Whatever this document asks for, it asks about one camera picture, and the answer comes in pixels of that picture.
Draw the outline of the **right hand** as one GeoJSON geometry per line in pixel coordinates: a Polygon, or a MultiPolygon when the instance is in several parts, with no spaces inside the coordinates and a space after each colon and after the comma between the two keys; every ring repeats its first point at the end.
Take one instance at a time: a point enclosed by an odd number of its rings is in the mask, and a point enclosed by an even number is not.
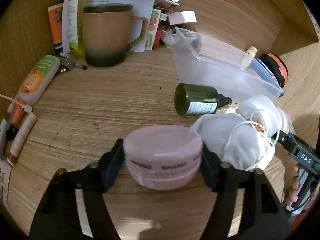
{"type": "MultiPolygon", "coordinates": [[[[291,206],[298,200],[298,196],[296,195],[296,191],[300,189],[300,182],[298,180],[298,176],[294,176],[292,178],[292,185],[289,188],[289,191],[286,194],[285,203],[286,205],[291,206]]],[[[319,198],[319,184],[314,189],[309,201],[304,206],[304,210],[311,208],[314,202],[319,198]]]]}

